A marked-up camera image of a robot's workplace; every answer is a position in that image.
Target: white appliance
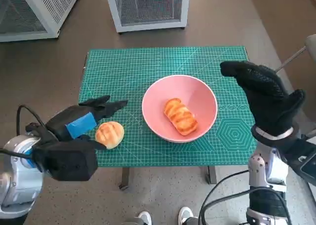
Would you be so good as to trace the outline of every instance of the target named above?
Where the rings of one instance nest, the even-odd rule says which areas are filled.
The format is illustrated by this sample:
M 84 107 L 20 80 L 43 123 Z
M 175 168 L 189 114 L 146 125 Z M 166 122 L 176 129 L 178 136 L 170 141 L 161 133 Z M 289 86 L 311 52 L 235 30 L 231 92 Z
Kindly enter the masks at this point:
M 108 0 L 118 33 L 186 27 L 189 0 Z
M 76 0 L 0 0 L 0 42 L 57 38 Z

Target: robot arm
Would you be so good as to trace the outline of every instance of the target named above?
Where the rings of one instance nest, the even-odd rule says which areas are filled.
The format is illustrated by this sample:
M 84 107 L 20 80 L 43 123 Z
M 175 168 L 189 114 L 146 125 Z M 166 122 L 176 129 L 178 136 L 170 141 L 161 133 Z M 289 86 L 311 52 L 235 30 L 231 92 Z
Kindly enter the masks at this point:
M 26 126 L 27 135 L 17 135 L 4 146 L 17 156 L 4 155 L 0 224 L 23 224 L 41 191 L 43 173 L 63 181 L 91 178 L 98 168 L 95 149 L 105 147 L 83 134 L 127 104 L 126 100 L 108 103 L 109 98 L 104 96 L 70 106 L 45 125 L 41 120 L 40 124 L 31 123 Z M 22 107 L 29 109 L 19 107 L 17 122 Z
M 312 184 L 316 184 L 316 146 L 299 138 L 297 114 L 305 94 L 288 94 L 276 73 L 249 62 L 221 63 L 223 76 L 234 77 L 247 96 L 255 125 L 251 132 L 258 140 L 248 162 L 250 188 L 268 187 L 285 200 L 288 166 Z M 249 196 L 249 224 L 286 225 L 286 212 L 276 195 L 258 190 Z

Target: white sneaker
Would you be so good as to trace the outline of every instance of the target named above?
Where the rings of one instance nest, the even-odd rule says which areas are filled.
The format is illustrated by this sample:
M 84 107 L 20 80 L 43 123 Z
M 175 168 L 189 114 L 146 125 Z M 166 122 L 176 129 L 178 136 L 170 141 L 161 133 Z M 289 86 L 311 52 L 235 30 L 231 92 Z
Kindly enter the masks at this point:
M 183 207 L 180 209 L 178 216 L 178 225 L 182 225 L 188 218 L 193 217 L 192 210 L 188 207 Z
M 152 225 L 152 217 L 146 211 L 141 212 L 138 217 L 142 219 L 147 225 Z

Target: pastry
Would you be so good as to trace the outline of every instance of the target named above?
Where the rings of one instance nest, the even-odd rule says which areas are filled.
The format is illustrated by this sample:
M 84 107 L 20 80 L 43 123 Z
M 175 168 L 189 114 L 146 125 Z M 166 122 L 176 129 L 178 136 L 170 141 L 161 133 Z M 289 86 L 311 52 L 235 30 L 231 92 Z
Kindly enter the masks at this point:
M 99 126 L 95 133 L 95 140 L 107 147 L 115 148 L 124 137 L 124 128 L 118 122 L 106 122 Z
M 190 134 L 198 127 L 198 122 L 193 114 L 178 98 L 167 101 L 164 106 L 164 114 L 183 136 Z

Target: green cutting mat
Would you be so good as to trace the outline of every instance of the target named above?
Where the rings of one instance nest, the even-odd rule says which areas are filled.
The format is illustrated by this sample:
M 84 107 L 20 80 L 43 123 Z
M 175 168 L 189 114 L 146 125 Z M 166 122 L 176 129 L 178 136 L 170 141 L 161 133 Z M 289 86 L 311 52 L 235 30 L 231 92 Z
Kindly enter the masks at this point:
M 254 121 L 242 89 L 224 78 L 219 64 L 246 60 L 242 46 L 96 49 L 88 53 L 79 102 L 106 94 L 128 105 L 110 120 L 125 128 L 122 143 L 98 151 L 100 167 L 201 166 L 246 164 L 255 148 Z M 186 74 L 207 83 L 218 102 L 214 126 L 191 143 L 175 144 L 156 136 L 142 116 L 142 98 L 156 80 Z M 88 133 L 94 138 L 95 130 Z

